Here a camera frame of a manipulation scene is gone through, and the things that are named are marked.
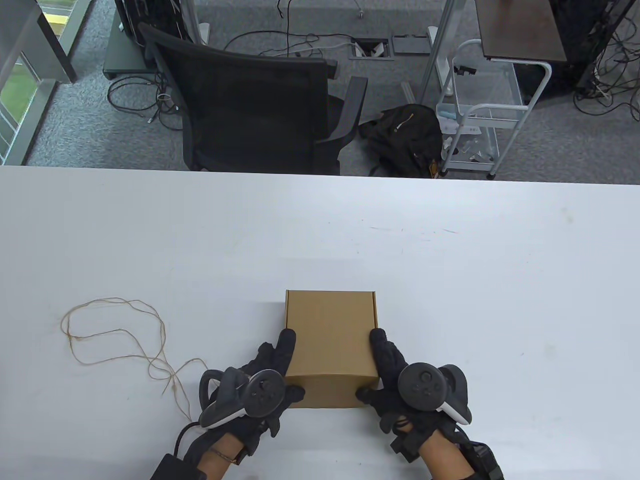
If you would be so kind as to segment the person's right hand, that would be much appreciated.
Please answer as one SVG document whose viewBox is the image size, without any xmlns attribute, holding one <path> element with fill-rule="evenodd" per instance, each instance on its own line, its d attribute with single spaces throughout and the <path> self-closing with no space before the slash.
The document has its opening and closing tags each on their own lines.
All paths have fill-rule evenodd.
<svg viewBox="0 0 640 480">
<path fill-rule="evenodd" d="M 382 388 L 373 390 L 361 387 L 355 396 L 363 404 L 373 407 L 381 419 L 382 432 L 396 435 L 396 440 L 391 444 L 395 452 L 405 450 L 416 455 L 419 448 L 448 421 L 442 412 L 420 411 L 403 400 L 398 379 L 408 364 L 395 344 L 387 339 L 384 329 L 372 329 L 369 342 Z"/>
</svg>

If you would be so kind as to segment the person's left hand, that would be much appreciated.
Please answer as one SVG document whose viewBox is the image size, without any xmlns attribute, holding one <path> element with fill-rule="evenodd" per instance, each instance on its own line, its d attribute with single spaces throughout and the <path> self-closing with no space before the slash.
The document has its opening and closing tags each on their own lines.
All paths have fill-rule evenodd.
<svg viewBox="0 0 640 480">
<path fill-rule="evenodd" d="M 296 340 L 297 336 L 292 329 L 283 329 L 275 346 L 269 342 L 263 343 L 258 348 L 256 357 L 239 370 L 247 375 L 254 375 L 262 370 L 274 370 L 285 377 L 293 358 Z M 243 445 L 235 462 L 240 464 L 244 457 L 251 457 L 255 453 L 263 433 L 269 431 L 272 438 L 276 437 L 281 428 L 281 415 L 293 403 L 301 402 L 305 395 L 306 391 L 302 387 L 286 386 L 283 400 L 267 416 L 253 418 L 244 415 L 222 426 L 224 432 L 238 439 Z"/>
</svg>

